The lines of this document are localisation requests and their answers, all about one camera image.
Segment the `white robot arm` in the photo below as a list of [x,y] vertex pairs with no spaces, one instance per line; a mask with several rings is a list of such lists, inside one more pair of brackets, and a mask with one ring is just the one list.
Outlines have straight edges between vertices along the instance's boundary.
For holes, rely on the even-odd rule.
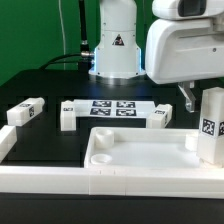
[[90,77],[116,84],[147,75],[157,84],[176,83],[194,112],[194,82],[224,76],[224,0],[153,0],[152,12],[157,20],[141,49],[134,0],[100,0],[100,43]]

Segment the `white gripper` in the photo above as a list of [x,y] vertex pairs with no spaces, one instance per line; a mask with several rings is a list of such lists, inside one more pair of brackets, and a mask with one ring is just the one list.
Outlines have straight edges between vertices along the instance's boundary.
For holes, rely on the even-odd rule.
[[224,76],[224,0],[153,0],[145,68],[156,83],[178,83],[188,112],[195,82]]

